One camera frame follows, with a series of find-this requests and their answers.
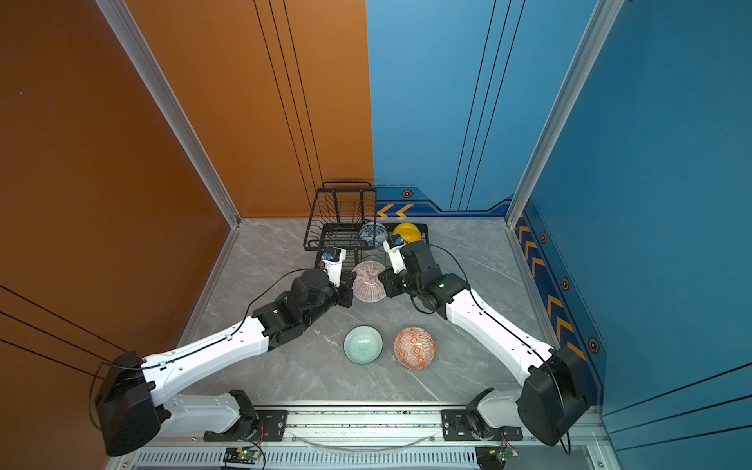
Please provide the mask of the pink striped bowl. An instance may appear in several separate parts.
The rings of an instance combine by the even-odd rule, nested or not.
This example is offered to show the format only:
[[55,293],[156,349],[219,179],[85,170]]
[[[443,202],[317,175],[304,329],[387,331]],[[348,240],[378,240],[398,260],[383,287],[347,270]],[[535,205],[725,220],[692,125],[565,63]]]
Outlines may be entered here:
[[356,279],[352,284],[354,297],[361,302],[374,304],[386,298],[386,289],[379,278],[385,266],[374,260],[366,260],[354,267]]

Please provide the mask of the yellow bowl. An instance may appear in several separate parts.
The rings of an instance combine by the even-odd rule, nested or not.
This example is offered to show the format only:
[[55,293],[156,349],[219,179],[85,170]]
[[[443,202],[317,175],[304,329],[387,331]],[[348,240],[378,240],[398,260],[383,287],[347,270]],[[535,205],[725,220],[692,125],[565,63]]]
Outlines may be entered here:
[[393,235],[401,238],[405,244],[419,242],[423,239],[420,229],[410,222],[398,224],[393,230]]

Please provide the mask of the blue white floral bowl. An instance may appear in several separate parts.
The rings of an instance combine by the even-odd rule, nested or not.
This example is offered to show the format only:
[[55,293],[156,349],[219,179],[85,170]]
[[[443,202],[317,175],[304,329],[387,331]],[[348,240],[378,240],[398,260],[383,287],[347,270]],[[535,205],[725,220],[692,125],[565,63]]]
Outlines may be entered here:
[[390,235],[385,225],[378,222],[367,222],[358,231],[358,241],[366,249],[382,247]]

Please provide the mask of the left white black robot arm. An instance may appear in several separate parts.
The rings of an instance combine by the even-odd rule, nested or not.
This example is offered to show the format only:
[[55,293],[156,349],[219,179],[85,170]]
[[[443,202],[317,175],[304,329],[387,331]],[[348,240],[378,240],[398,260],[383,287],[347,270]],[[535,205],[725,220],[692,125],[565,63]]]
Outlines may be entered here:
[[274,302],[219,333],[145,358],[133,351],[118,356],[93,400],[107,455],[125,456],[172,435],[252,436],[259,418],[245,392],[188,396],[185,389],[299,338],[333,307],[350,307],[355,279],[349,272],[333,282],[322,269],[306,269]]

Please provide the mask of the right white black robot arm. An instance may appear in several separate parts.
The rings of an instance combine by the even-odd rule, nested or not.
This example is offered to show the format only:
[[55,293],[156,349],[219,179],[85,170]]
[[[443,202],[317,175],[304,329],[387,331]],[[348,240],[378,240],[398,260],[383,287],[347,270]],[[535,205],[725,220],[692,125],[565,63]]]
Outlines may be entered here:
[[387,297],[408,295],[421,313],[436,313],[461,328],[517,380],[516,390],[489,388],[468,403],[466,421],[474,436],[491,440],[504,427],[519,427],[547,446],[567,446],[570,429],[593,405],[585,360],[517,327],[483,301],[465,275],[442,272],[425,242],[391,237],[383,247],[391,262],[379,275]]

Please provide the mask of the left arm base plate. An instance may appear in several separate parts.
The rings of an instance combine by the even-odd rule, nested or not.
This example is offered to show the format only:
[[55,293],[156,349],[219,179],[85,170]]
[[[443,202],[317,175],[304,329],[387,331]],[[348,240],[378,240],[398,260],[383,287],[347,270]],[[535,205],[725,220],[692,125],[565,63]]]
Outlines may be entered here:
[[206,431],[204,442],[281,442],[284,437],[288,411],[284,409],[268,409],[252,411],[243,414],[239,419],[222,433]]

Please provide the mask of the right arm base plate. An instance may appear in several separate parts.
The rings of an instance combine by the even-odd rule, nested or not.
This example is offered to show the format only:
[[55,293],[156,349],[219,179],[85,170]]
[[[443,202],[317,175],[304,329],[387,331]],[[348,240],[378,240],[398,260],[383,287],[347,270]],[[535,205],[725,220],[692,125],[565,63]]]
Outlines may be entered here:
[[447,442],[460,441],[507,441],[521,442],[520,427],[493,428],[477,412],[467,409],[444,409],[441,411],[442,430]]

